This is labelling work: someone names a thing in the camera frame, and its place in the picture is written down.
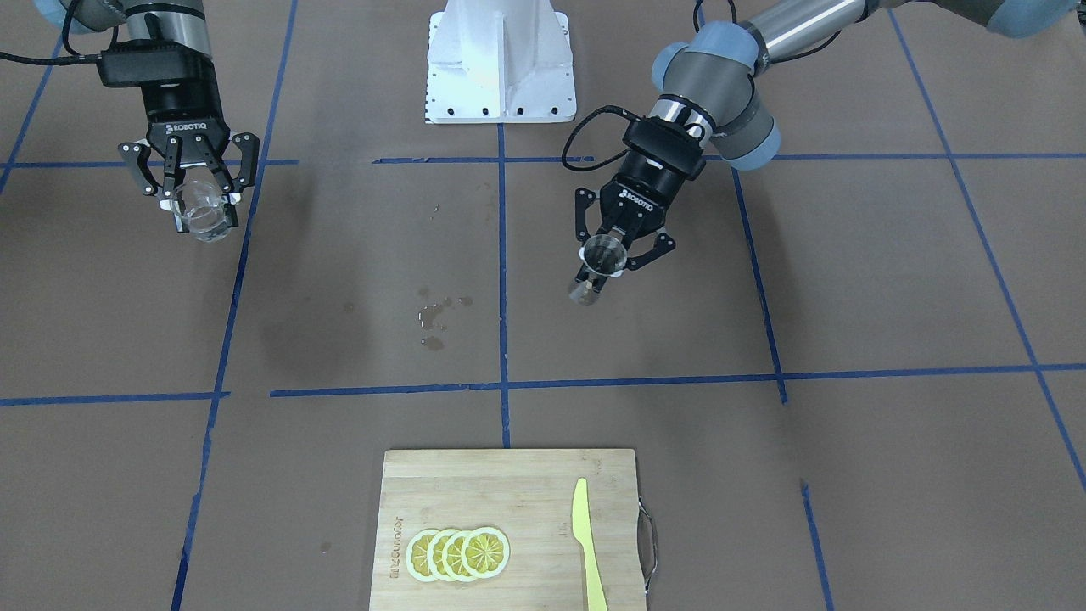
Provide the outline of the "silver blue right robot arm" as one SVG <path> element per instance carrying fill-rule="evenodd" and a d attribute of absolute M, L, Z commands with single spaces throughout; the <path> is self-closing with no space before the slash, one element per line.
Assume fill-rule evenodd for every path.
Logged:
<path fill-rule="evenodd" d="M 109 88 L 136 88 L 143 98 L 143 139 L 119 144 L 119 157 L 144 196 L 171 212 L 176 232 L 201 241 L 225 238 L 237 204 L 255 184 L 260 139 L 233 132 L 220 107 L 201 1 L 39 1 L 39 13 L 63 34 L 125 27 L 128 39 L 94 55 Z"/>

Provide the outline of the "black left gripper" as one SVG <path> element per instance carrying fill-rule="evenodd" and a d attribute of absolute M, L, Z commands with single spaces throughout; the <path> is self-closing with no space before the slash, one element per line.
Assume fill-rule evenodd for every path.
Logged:
<path fill-rule="evenodd" d="M 574 189 L 574 239 L 584 244 L 592 236 L 618 232 L 624 240 L 637 240 L 658 231 L 651 249 L 626 260 L 626 270 L 639 271 L 675 250 L 675 240 L 659 229 L 666 224 L 675 194 L 689 179 L 690 175 L 652 161 L 622 162 L 599 194 L 588 188 Z M 588 212 L 598 202 L 602 222 L 590 232 Z"/>

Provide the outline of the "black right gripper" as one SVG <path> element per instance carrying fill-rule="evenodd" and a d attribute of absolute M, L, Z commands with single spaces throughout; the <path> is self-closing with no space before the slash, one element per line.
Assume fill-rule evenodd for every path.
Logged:
<path fill-rule="evenodd" d="M 252 132 L 230 133 L 222 116 L 220 88 L 216 81 L 151 82 L 140 86 L 148 129 L 141 142 L 117 147 L 121 161 L 132 175 L 143 196 L 156 196 L 171 212 L 176 232 L 185 232 L 182 198 L 177 189 L 185 181 L 184 164 L 202 164 L 205 157 L 195 135 L 205 135 L 212 148 L 212 176 L 218 188 L 228 227 L 239 225 L 236 204 L 245 189 L 255 184 L 261 142 Z M 180 142 L 168 142 L 177 137 Z M 230 174 L 222 158 L 228 143 L 240 152 L 238 173 Z M 152 151 L 164 158 L 162 181 L 150 169 Z"/>

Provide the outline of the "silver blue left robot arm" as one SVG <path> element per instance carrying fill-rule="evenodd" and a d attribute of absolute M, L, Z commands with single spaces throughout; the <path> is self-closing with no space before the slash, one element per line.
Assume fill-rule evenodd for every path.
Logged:
<path fill-rule="evenodd" d="M 675 249 L 666 215 L 695 181 L 708 147 L 737 171 L 775 158 L 776 119 L 756 80 L 772 66 L 810 58 L 841 31 L 897 8 L 896 1 L 776 1 L 750 20 L 716 20 L 689 42 L 667 46 L 652 65 L 658 97 L 647 115 L 605 105 L 598 115 L 626 120 L 619 169 L 597 191 L 574 191 L 579 283 L 636 271 Z"/>

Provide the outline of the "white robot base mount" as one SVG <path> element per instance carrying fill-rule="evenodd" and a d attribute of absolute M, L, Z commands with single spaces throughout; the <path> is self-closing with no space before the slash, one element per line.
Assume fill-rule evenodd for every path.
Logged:
<path fill-rule="evenodd" d="M 574 119 L 569 20 L 550 1 L 450 1 L 428 35 L 428 124 Z"/>

